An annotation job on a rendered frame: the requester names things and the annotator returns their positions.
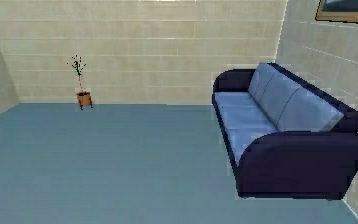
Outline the house plant in brown pot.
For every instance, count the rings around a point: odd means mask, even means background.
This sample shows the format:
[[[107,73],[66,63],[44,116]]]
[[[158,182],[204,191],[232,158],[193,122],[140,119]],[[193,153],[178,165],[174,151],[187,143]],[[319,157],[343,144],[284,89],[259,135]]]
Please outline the house plant in brown pot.
[[[72,56],[71,59],[72,61],[68,62],[68,65],[74,69],[78,77],[78,92],[75,94],[75,96],[78,101],[79,108],[83,109],[84,106],[89,106],[92,108],[93,102],[91,98],[91,92],[86,90],[82,83],[83,69],[85,68],[86,64],[82,61],[82,57],[78,56],[77,54]]]

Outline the dark blue sofa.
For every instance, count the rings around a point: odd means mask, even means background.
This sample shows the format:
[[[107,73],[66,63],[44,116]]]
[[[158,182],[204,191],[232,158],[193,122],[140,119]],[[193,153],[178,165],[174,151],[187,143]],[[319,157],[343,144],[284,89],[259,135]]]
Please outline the dark blue sofa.
[[[212,104],[240,197],[344,197],[358,172],[357,110],[265,62],[221,73]]]

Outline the framed wall picture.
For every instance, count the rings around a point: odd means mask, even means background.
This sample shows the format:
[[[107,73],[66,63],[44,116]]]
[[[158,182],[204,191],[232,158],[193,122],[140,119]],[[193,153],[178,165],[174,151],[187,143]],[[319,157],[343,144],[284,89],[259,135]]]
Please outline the framed wall picture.
[[[315,20],[358,23],[358,0],[320,0]]]

